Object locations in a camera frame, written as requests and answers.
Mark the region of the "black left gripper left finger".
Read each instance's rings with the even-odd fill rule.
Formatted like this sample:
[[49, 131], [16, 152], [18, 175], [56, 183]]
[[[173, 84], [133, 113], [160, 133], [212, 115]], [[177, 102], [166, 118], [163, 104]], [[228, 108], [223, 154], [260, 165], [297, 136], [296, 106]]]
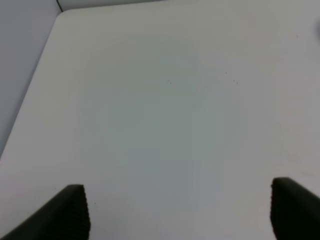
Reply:
[[88, 240], [91, 220], [81, 184], [62, 189], [3, 240]]

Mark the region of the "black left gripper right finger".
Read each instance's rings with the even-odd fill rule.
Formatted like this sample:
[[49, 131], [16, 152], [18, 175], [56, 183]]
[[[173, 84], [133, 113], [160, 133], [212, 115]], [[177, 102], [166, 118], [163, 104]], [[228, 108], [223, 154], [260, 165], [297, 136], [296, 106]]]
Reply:
[[270, 221], [277, 240], [318, 240], [320, 198], [289, 177], [271, 184]]

